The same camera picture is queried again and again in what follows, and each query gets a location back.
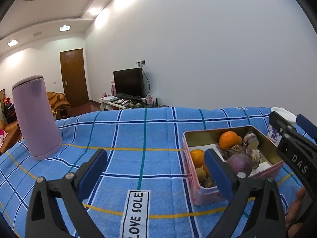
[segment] wooden door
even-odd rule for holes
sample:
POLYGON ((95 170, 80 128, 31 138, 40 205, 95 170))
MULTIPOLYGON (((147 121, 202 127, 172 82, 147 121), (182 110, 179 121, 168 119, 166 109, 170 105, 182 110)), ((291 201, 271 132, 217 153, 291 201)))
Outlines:
POLYGON ((83 49, 61 52, 61 75, 65 96, 72 108, 89 102, 83 49))

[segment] blue checkered towel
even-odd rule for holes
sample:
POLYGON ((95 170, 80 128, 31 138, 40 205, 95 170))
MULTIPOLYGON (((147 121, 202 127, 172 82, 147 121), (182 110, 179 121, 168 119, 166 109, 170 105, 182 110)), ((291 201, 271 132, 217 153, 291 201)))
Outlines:
MULTIPOLYGON (((269 113, 269 108, 209 111, 166 107, 93 112, 57 121, 63 146, 52 157, 33 160, 23 140, 0 157, 1 212, 18 236, 24 237, 36 177, 62 178, 87 162, 96 149, 104 148, 107 169, 83 204, 105 237, 119 237, 129 189, 151 191, 148 237, 206 237, 227 202, 207 206, 191 203, 181 153, 183 133, 253 125, 266 134, 269 113)), ((287 214, 301 183, 286 165, 276 182, 287 214)), ((64 204, 58 203, 70 234, 78 237, 64 204)), ((248 203, 233 237, 241 233, 251 205, 248 203)))

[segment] metal screw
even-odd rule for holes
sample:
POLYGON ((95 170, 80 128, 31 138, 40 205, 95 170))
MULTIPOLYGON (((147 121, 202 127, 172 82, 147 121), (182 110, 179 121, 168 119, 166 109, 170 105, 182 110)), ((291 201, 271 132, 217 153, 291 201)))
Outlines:
POLYGON ((239 173, 237 173, 237 176, 238 176, 240 179, 244 179, 245 177, 247 177, 244 172, 239 172, 239 173))
POLYGON ((40 176, 36 179, 36 182, 41 183, 42 181, 44 181, 44 177, 40 176))
POLYGON ((70 179, 72 179, 74 177, 74 173, 73 172, 67 173, 65 175, 65 177, 66 177, 66 179, 70 180, 70 179))

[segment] ceiling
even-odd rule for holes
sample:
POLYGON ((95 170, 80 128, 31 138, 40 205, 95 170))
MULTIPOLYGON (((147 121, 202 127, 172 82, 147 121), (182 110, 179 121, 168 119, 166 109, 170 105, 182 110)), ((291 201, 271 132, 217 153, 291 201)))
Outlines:
POLYGON ((83 33, 112 0, 15 0, 0 22, 0 56, 21 45, 51 36, 83 33), (70 30, 60 32, 60 27, 70 30), (9 47, 11 40, 18 44, 9 47))
POLYGON ((0 39, 34 24, 80 18, 91 0, 15 0, 0 22, 0 39))

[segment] orange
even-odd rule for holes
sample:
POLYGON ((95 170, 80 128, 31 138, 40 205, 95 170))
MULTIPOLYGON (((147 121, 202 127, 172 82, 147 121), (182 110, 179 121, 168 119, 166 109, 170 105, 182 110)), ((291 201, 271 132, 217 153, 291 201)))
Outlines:
POLYGON ((219 145, 223 150, 227 150, 239 144, 239 136, 233 131, 227 131, 220 136, 219 145))
POLYGON ((205 164, 202 165, 202 169, 205 171, 207 177, 210 176, 208 168, 207 168, 207 166, 205 164))
POLYGON ((191 159, 194 162, 195 168, 200 168, 203 165, 203 157, 205 152, 201 149, 194 149, 191 151, 191 159))

